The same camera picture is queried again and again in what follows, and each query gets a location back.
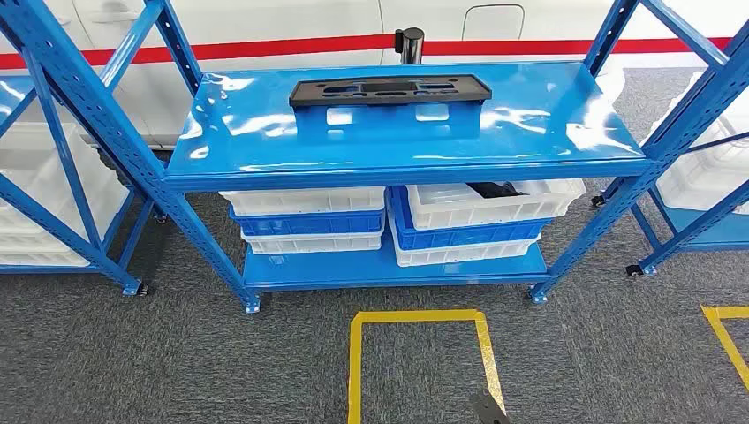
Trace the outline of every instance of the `shelving unit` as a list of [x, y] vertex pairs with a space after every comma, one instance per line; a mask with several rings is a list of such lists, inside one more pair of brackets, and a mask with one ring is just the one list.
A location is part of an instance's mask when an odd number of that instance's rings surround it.
[[3, 134], [13, 125], [13, 122], [38, 95], [44, 116], [48, 120], [49, 129], [55, 141], [65, 176], [68, 178], [73, 198], [80, 212], [81, 220], [89, 240], [93, 241], [88, 242], [84, 240], [78, 233], [57, 219], [57, 217], [52, 215], [28, 194], [20, 190], [6, 176], [0, 175], [0, 195], [2, 195], [4, 200], [8, 201], [14, 208], [31, 218], [44, 230], [65, 242], [68, 247], [89, 261], [89, 265], [85, 267], [0, 264], [0, 274], [102, 273], [112, 277], [122, 287], [124, 295], [145, 294], [145, 286], [141, 284], [139, 279], [127, 273], [127, 265], [130, 262], [135, 245], [138, 243], [140, 233], [151, 214], [154, 205], [153, 201], [148, 198], [144, 199], [140, 215], [130, 231], [123, 252], [117, 261], [111, 260], [107, 256], [107, 252], [110, 250], [111, 244], [117, 236], [120, 224], [130, 209], [138, 190], [133, 186], [128, 187], [129, 194], [125, 198], [123, 206], [113, 217], [109, 228], [104, 234], [103, 240], [100, 240], [94, 218], [88, 206], [86, 194], [79, 180], [75, 162], [55, 111], [55, 105], [47, 82], [41, 78], [42, 70], [33, 57], [26, 50], [24, 50], [24, 53], [30, 76], [0, 77], [0, 138], [2, 138]]
[[[677, 127], [683, 135], [678, 139], [680, 148], [668, 153], [668, 166], [671, 166], [681, 155], [689, 155], [706, 148], [714, 148], [724, 143], [731, 143], [749, 135], [746, 132], [713, 140], [697, 147], [691, 147], [694, 140], [710, 124], [713, 123], [730, 103], [740, 95], [749, 83], [749, 73], [746, 61], [749, 60], [749, 22], [744, 24], [736, 37], [725, 51], [714, 49], [706, 40], [700, 40], [699, 34], [688, 27], [682, 19], [675, 18], [673, 11], [659, 1], [642, 2], [648, 9], [654, 11], [659, 18], [671, 17], [673, 22], [669, 26], [680, 37], [692, 38], [687, 44], [695, 49], [708, 65], [707, 70], [664, 119], [658, 130], [643, 145], [643, 150], [649, 152], [657, 149], [656, 144], [668, 137], [670, 127]], [[684, 125], [693, 122], [691, 129]], [[668, 260], [674, 254], [682, 252], [720, 252], [727, 250], [749, 249], [749, 216], [732, 213], [737, 207], [749, 201], [749, 181], [738, 187], [708, 211], [670, 208], [665, 205], [654, 178], [648, 194], [655, 203], [662, 219], [668, 225], [672, 237], [662, 243], [655, 234], [650, 222], [645, 217], [637, 203], [630, 206], [639, 227], [643, 230], [653, 252], [639, 263], [626, 267], [630, 276], [654, 274], [655, 267]], [[601, 206], [615, 195], [624, 181], [615, 180], [601, 196], [593, 198], [594, 206]]]
[[[639, 3], [710, 65], [642, 149], [594, 82]], [[749, 72], [749, 23], [723, 53], [659, 0], [615, 1], [582, 63], [210, 73], [201, 72], [192, 51], [184, 48], [189, 44], [169, 1], [146, 0], [123, 51], [107, 67], [105, 73], [114, 76], [104, 83], [42, 0], [4, 2], [0, 19], [9, 40], [38, 58], [57, 96], [139, 189], [174, 219], [248, 313], [259, 310], [262, 292], [395, 285], [527, 283], [531, 299], [543, 303], [559, 279], [736, 96], [733, 87], [745, 84]], [[148, 150], [110, 89], [153, 24], [194, 97], [167, 168]], [[478, 108], [451, 109], [447, 119], [428, 123], [413, 119], [414, 111], [421, 113], [418, 106], [343, 108], [335, 110], [338, 116], [329, 124], [326, 112], [295, 111], [288, 103], [300, 80], [445, 73], [476, 75], [493, 97]], [[601, 197], [606, 205], [548, 268], [537, 245], [520, 257], [400, 268], [385, 231], [378, 251], [265, 256], [248, 251], [240, 275], [184, 197], [185, 192], [225, 190], [588, 177], [617, 179]]]

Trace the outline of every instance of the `stacked crates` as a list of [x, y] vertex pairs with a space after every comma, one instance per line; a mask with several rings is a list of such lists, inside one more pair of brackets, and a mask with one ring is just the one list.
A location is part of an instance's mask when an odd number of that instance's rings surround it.
[[221, 192], [254, 254], [376, 250], [384, 186]]
[[387, 222], [397, 264], [410, 267], [526, 254], [585, 192], [579, 179], [513, 184], [525, 194], [484, 199], [466, 184], [438, 184], [222, 195], [253, 254], [377, 250]]
[[484, 198], [467, 184], [393, 186], [388, 216], [401, 267], [524, 255], [541, 228], [585, 192], [580, 179], [513, 182]]
[[[81, 139], [75, 125], [63, 125], [63, 130], [103, 241], [129, 190], [120, 184], [117, 173], [107, 168], [98, 153]], [[0, 172], [88, 240], [46, 123], [17, 123], [4, 134], [0, 143]], [[0, 200], [0, 265], [85, 267], [88, 261]]]
[[[702, 75], [695, 72], [686, 90], [669, 106], [673, 110]], [[749, 131], [749, 92], [737, 97], [723, 114], [694, 141], [693, 147]], [[653, 123], [651, 133], [663, 119]], [[709, 210], [749, 179], [749, 138], [681, 155], [661, 175], [656, 186], [669, 208]], [[736, 208], [749, 215], [749, 203]]]

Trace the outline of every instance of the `yellow floor tape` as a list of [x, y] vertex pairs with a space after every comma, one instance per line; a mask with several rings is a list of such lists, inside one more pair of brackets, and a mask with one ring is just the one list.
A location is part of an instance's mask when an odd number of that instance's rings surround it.
[[723, 345], [723, 349], [728, 353], [730, 361], [736, 368], [741, 380], [744, 381], [746, 390], [749, 391], [749, 367], [746, 366], [744, 358], [741, 357], [741, 353], [721, 322], [721, 320], [726, 319], [749, 319], [749, 307], [702, 307], [702, 313], [705, 314], [707, 321], [710, 322], [715, 335], [718, 336], [718, 340]]
[[476, 309], [448, 309], [426, 311], [386, 311], [359, 312], [351, 323], [351, 343], [349, 349], [349, 424], [361, 422], [361, 325], [364, 323], [387, 322], [445, 322], [473, 321], [479, 337], [481, 359], [487, 377], [489, 393], [504, 411], [499, 374], [496, 372], [494, 351], [487, 326], [487, 317]]

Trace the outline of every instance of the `blue plastic crate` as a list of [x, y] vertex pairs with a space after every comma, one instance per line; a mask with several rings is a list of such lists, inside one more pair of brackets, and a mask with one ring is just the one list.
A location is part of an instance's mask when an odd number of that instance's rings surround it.
[[230, 205], [229, 217], [241, 225], [242, 231], [247, 236], [378, 232], [385, 222], [385, 209], [316, 214], [237, 216], [234, 214], [234, 208]]
[[408, 205], [408, 190], [405, 186], [389, 187], [387, 196], [388, 213], [393, 215], [396, 223], [398, 245], [401, 250], [535, 239], [541, 232], [541, 228], [552, 221], [552, 218], [544, 218], [439, 230], [416, 230], [413, 228], [411, 208]]

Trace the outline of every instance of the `blue metal shelf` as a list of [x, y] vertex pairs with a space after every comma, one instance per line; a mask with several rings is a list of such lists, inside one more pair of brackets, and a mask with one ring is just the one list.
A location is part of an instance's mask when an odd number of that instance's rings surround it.
[[[653, 201], [662, 212], [663, 219], [673, 228], [683, 231], [687, 225], [705, 214], [705, 211], [669, 208], [663, 203], [657, 187], [653, 190]], [[710, 229], [682, 247], [681, 251], [720, 251], [749, 249], [749, 215], [728, 214]]]
[[401, 268], [390, 229], [380, 250], [319, 254], [253, 254], [247, 249], [245, 287], [258, 292], [410, 285], [536, 283], [550, 279], [537, 244], [524, 256]]
[[[102, 242], [104, 252], [108, 251], [110, 249], [110, 246], [112, 246], [112, 242], [114, 241], [115, 237], [117, 236], [117, 232], [119, 231], [120, 224], [122, 223], [123, 219], [125, 219], [127, 210], [132, 205], [132, 200], [134, 198], [135, 192], [132, 188], [130, 188], [130, 193], [125, 198], [125, 202], [122, 204], [122, 208], [120, 208], [114, 218], [112, 218], [110, 227], [109, 229], [107, 229], [106, 234], [104, 234], [104, 240]], [[102, 270], [95, 265], [88, 265], [87, 267], [0, 265], [0, 274], [84, 274], [97, 272], [102, 272]]]
[[36, 97], [31, 77], [0, 77], [0, 137]]
[[[434, 104], [327, 117], [289, 106], [300, 80], [433, 74], [474, 74], [493, 97], [455, 119]], [[205, 73], [163, 181], [179, 191], [402, 185], [631, 176], [651, 163], [580, 63], [364, 66]]]

